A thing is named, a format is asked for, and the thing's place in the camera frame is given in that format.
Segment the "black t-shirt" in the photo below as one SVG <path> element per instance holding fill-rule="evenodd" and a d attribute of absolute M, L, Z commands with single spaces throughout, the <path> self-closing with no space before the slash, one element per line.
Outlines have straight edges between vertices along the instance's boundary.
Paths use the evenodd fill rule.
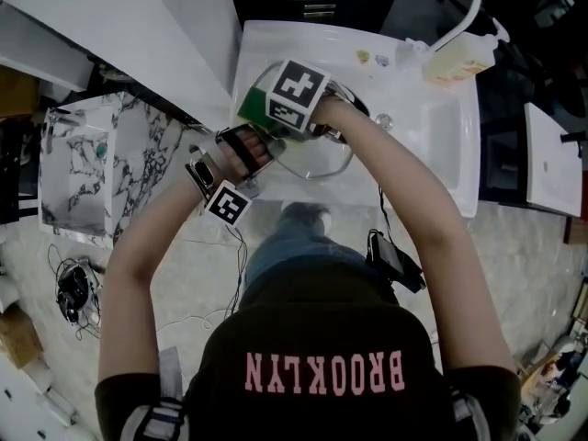
<path fill-rule="evenodd" d="M 469 367 L 442 376 L 426 330 L 383 282 L 324 258 L 290 260 L 260 279 L 206 344 L 185 397 L 191 439 L 229 426 L 267 435 L 270 425 L 283 434 L 381 426 L 396 439 L 512 436 L 516 375 Z M 137 406 L 158 402 L 159 384 L 147 374 L 98 384 L 107 441 Z M 475 424 L 457 423 L 476 409 Z"/>

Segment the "tiled floor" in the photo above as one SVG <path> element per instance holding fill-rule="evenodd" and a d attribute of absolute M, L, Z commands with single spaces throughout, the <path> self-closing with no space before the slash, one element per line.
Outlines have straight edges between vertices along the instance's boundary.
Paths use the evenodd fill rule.
<path fill-rule="evenodd" d="M 250 253 L 271 232 L 280 204 L 255 202 L 241 227 Z M 331 207 L 331 237 L 361 253 L 366 251 L 368 230 L 384 221 L 378 209 Z M 393 212 L 390 215 L 395 242 L 415 259 L 413 244 Z M 514 354 L 540 338 L 553 343 L 565 328 L 567 316 L 580 286 L 584 246 L 561 242 L 564 219 L 545 213 L 481 203 L 469 223 L 488 279 L 506 340 Z M 98 343 L 90 336 L 77 341 L 55 304 L 54 276 L 47 264 L 50 243 L 62 257 L 87 254 L 105 264 L 108 252 L 39 232 L 37 218 L 8 228 L 9 241 L 2 245 L 2 261 L 17 281 L 21 305 L 31 315 L 55 376 L 55 389 L 79 410 L 91 429 L 98 431 L 93 390 L 96 385 Z M 206 316 L 223 310 L 235 289 L 237 241 L 207 218 L 191 218 L 174 241 L 153 282 L 157 327 L 189 315 Z M 414 312 L 427 331 L 435 331 L 435 319 L 426 291 L 413 295 L 397 288 L 401 304 Z M 214 329 L 223 312 L 209 317 Z M 160 347 L 176 345 L 187 379 L 197 371 L 202 349 L 210 335 L 198 319 L 166 327 L 158 334 Z"/>

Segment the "sink drain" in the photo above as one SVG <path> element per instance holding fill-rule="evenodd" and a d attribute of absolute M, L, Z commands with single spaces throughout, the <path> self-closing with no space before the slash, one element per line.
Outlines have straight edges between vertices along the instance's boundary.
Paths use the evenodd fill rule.
<path fill-rule="evenodd" d="M 392 118 L 384 113 L 378 114 L 376 116 L 376 124 L 378 124 L 384 130 L 390 130 L 394 125 Z"/>

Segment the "bottle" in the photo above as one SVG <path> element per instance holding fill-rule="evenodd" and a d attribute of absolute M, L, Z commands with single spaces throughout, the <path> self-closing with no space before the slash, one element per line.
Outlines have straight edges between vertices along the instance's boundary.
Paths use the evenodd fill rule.
<path fill-rule="evenodd" d="M 477 36 L 463 32 L 435 53 L 424 67 L 424 80 L 433 84 L 451 86 L 467 80 L 496 64 L 494 50 L 498 41 L 510 41 L 506 29 L 496 19 L 496 36 Z"/>

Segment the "person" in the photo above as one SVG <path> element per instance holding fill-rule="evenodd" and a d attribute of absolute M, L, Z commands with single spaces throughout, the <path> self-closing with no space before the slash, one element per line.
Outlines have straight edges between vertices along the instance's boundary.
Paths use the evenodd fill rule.
<path fill-rule="evenodd" d="M 465 221 L 414 155 L 352 105 L 324 98 L 312 120 L 345 136 L 411 235 L 429 289 L 443 375 L 421 323 L 359 253 L 324 236 L 320 207 L 286 207 L 249 263 L 239 310 L 210 336 L 183 399 L 190 439 L 235 433 L 329 434 L 357 429 L 395 439 L 511 439 L 520 387 Z M 259 139 L 240 133 L 264 164 Z M 247 169 L 221 149 L 239 175 Z M 96 407 L 118 440 L 139 406 L 161 399 L 150 283 L 201 200 L 179 178 L 121 235 L 102 296 Z"/>

